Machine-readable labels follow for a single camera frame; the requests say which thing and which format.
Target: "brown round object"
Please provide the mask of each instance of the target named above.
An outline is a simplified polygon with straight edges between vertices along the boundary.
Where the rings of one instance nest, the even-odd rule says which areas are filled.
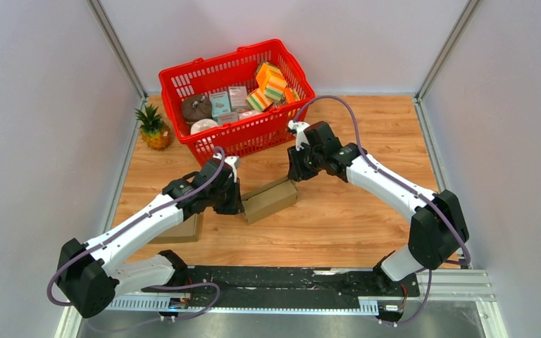
[[[186,97],[181,103],[181,115],[188,124],[212,118],[213,106],[208,97],[198,94]]]

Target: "robotic arm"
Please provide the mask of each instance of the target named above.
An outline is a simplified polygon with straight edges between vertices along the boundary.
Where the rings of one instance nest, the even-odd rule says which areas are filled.
[[[144,261],[123,262],[158,234],[206,207],[223,215],[242,213],[239,162],[236,156],[227,157],[224,163],[215,156],[199,173],[173,180],[148,206],[111,231],[84,244],[75,238],[64,244],[58,275],[51,281],[70,300],[65,305],[74,305],[82,317],[90,318],[121,294],[152,285],[182,285],[187,266],[172,251]]]
[[[459,200],[452,192],[436,194],[419,187],[381,165],[357,144],[342,146],[326,122],[291,121],[288,128],[296,135],[295,146],[287,150],[291,180],[309,180],[324,170],[376,195],[410,223],[408,244],[375,266],[375,283],[382,292],[411,273],[438,268],[459,249],[455,235],[430,204],[444,213],[463,242],[468,240]]]

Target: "teal box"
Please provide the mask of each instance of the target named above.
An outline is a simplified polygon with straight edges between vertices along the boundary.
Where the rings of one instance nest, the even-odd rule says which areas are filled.
[[[211,104],[213,106],[213,119],[218,122],[218,116],[231,112],[229,104],[229,93],[219,92],[210,95]]]

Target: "gray floor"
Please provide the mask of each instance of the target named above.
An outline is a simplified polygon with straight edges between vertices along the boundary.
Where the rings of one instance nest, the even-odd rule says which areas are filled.
[[[418,307],[408,302],[406,316]],[[129,327],[157,316],[152,312],[104,311],[90,320],[99,329]],[[432,337],[482,338],[484,333],[473,302],[428,303],[417,320],[407,326],[389,328],[374,317],[347,315],[261,315],[207,313],[176,323],[156,322],[130,331],[100,334],[82,325],[79,337]]]

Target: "pineapple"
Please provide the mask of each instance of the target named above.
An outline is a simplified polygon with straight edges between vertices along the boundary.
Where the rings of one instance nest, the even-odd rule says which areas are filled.
[[[169,126],[162,121],[162,115],[157,114],[158,107],[149,104],[144,111],[136,109],[136,118],[142,122],[140,134],[146,144],[152,149],[163,150],[171,144],[172,134]]]

